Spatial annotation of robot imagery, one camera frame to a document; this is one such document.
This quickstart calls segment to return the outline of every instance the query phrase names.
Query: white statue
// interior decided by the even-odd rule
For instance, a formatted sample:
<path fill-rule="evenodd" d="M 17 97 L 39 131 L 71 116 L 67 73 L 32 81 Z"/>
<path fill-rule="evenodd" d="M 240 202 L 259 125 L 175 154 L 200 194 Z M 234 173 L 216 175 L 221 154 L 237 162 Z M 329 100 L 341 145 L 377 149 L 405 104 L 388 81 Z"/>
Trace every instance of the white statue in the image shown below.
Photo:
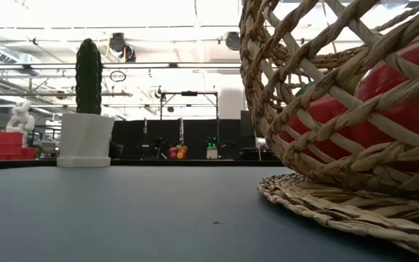
<path fill-rule="evenodd" d="M 35 119 L 28 114 L 31 104 L 29 102 L 18 102 L 12 108 L 12 116 L 7 122 L 6 132 L 21 132 L 27 135 L 27 131 L 35 128 Z"/>

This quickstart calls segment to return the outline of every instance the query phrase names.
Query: table surface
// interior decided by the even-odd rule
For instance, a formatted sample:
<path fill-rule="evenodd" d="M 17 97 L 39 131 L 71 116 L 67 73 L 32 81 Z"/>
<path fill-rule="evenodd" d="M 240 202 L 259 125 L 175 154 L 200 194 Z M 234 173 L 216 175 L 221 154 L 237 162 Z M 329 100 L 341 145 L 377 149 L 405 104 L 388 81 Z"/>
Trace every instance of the table surface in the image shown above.
<path fill-rule="evenodd" d="M 419 261 L 256 191 L 284 167 L 0 170 L 0 261 Z"/>

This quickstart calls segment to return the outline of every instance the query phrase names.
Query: white planter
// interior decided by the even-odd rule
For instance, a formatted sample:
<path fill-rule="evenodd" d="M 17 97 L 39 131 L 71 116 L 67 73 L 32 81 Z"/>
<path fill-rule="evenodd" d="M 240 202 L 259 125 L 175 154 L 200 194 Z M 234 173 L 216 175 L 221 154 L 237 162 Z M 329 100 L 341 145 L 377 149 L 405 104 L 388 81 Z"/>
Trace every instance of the white planter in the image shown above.
<path fill-rule="evenodd" d="M 63 114 L 58 167 L 107 167 L 114 119 L 95 114 Z"/>

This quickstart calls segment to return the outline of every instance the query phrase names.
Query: black cable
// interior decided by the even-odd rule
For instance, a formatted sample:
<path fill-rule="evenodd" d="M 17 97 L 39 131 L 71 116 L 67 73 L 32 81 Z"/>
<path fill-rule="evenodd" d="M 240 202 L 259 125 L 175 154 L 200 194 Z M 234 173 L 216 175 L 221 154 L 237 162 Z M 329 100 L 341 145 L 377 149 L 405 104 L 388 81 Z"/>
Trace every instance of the black cable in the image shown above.
<path fill-rule="evenodd" d="M 121 76 L 123 78 L 117 80 L 116 77 L 121 77 L 121 76 L 114 76 L 115 73 L 121 74 Z M 126 78 L 127 78 L 127 75 L 124 72 L 120 71 L 120 70 L 112 71 L 111 74 L 109 75 L 109 79 L 111 79 L 113 82 L 122 82 L 122 81 L 125 81 Z"/>

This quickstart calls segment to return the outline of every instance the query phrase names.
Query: artificial cactus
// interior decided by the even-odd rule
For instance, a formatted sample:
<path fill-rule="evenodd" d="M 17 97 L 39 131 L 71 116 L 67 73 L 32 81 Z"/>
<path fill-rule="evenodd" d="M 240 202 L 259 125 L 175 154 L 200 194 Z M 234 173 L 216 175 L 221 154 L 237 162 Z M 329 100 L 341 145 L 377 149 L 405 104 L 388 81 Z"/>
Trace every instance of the artificial cactus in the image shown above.
<path fill-rule="evenodd" d="M 77 113 L 101 114 L 101 54 L 91 39 L 85 39 L 77 52 Z"/>

